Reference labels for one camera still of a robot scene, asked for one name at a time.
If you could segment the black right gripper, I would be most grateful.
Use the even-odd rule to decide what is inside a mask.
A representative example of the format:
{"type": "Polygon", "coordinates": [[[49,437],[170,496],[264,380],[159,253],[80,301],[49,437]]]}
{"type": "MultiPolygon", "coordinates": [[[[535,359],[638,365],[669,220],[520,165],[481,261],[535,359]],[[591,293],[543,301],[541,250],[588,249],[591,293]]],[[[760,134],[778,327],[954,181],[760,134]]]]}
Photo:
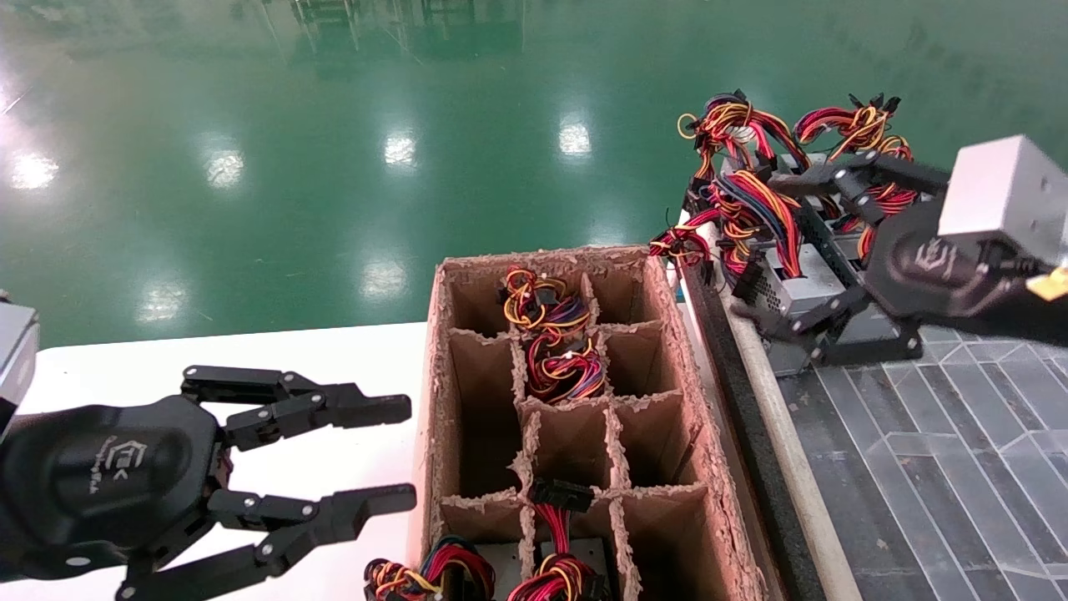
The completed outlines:
{"type": "Polygon", "coordinates": [[[938,235],[942,204],[918,202],[886,217],[871,188],[897,185],[913,193],[938,195],[951,174],[934,167],[869,151],[808,168],[803,174],[774,174],[775,193],[839,194],[843,208],[877,227],[864,286],[855,285],[796,318],[744,303],[733,313],[751,321],[764,338],[806,351],[818,366],[858,366],[912,361],[923,355],[918,322],[1003,322],[1015,311],[1010,279],[983,271],[977,250],[938,235]],[[833,335],[873,301],[891,316],[891,339],[842,342],[833,335]]]}

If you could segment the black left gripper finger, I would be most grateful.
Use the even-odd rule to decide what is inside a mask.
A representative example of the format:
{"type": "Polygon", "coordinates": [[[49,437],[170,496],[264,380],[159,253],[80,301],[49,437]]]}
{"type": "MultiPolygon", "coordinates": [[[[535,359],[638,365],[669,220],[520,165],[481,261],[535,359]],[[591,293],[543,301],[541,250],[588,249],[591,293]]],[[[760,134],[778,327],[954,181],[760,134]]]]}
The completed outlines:
{"type": "Polygon", "coordinates": [[[117,600],[210,600],[282,578],[324,545],[358,540],[370,518],[415,509],[410,483],[356,488],[319,501],[214,492],[207,517],[227,529],[252,529],[266,537],[256,545],[184,563],[163,571],[127,570],[117,600]]]}
{"type": "Polygon", "coordinates": [[[182,393],[195,404],[249,406],[230,415],[222,427],[225,441],[241,452],[321,427],[376,427],[411,420],[411,397],[367,396],[357,384],[318,384],[296,371],[236,366],[190,366],[182,393]]]}

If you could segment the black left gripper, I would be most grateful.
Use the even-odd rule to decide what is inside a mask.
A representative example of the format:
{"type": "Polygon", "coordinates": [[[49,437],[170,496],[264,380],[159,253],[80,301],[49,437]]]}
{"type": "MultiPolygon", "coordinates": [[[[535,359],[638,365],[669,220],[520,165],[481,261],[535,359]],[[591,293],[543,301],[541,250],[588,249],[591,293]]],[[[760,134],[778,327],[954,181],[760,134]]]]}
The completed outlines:
{"type": "Polygon", "coordinates": [[[1,466],[3,582],[163,567],[213,528],[227,483],[217,420],[182,396],[19,417],[1,466]]]}

